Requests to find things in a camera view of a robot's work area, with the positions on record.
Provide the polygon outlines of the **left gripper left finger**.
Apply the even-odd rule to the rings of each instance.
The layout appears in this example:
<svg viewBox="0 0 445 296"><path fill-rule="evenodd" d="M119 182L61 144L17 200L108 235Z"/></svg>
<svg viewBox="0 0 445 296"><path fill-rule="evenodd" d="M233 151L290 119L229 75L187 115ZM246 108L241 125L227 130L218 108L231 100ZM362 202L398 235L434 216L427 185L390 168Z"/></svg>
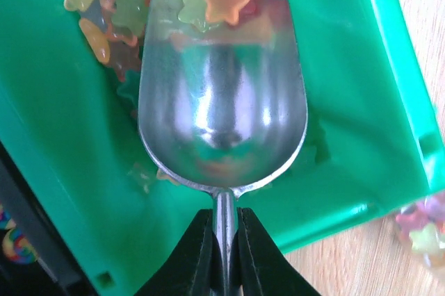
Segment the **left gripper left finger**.
<svg viewBox="0 0 445 296"><path fill-rule="evenodd" d="M165 263L136 292L140 296L203 296L211 293L213 214L199 210Z"/></svg>

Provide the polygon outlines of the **green bin with gummy candies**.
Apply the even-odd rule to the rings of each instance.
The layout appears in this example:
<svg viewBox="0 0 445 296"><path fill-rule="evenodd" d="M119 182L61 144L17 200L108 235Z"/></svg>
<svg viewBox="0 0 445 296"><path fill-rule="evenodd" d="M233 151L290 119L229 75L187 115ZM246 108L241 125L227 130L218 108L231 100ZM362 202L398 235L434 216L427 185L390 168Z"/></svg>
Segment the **green bin with gummy candies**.
<svg viewBox="0 0 445 296"><path fill-rule="evenodd" d="M290 252L444 187L444 146L398 0L289 0L309 104L291 168L243 195ZM132 295L208 195L156 178L63 0L1 0L1 142L100 295Z"/></svg>

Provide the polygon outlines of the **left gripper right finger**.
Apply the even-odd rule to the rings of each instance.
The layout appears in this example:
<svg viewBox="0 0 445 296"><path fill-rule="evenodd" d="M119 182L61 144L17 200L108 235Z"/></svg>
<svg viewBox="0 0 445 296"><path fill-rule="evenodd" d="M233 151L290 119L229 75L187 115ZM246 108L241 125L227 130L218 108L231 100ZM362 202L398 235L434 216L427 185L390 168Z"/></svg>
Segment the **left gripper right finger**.
<svg viewBox="0 0 445 296"><path fill-rule="evenodd" d="M251 208L238 209L238 255L244 295L319 294L285 259Z"/></svg>

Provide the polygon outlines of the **silver metal scoop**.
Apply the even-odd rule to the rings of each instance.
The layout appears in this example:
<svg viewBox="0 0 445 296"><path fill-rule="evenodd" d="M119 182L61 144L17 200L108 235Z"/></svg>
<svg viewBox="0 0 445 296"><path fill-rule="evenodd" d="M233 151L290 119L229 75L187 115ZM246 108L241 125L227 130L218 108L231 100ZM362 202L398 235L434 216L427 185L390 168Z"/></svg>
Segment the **silver metal scoop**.
<svg viewBox="0 0 445 296"><path fill-rule="evenodd" d="M138 130L171 179L213 200L209 295L244 295L237 202L287 171L307 133L308 105L289 0L250 0L257 14L195 27L191 0L151 0ZM240 0L214 0L226 16Z"/></svg>

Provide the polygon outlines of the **black bin with swirl lollipops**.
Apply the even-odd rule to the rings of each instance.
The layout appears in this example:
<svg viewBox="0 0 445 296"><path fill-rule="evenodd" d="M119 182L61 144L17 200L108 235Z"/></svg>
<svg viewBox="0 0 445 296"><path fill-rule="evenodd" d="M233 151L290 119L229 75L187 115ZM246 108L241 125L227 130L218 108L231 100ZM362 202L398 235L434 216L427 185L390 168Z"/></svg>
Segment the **black bin with swirl lollipops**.
<svg viewBox="0 0 445 296"><path fill-rule="evenodd" d="M97 294L5 147L1 147L1 294Z"/></svg>

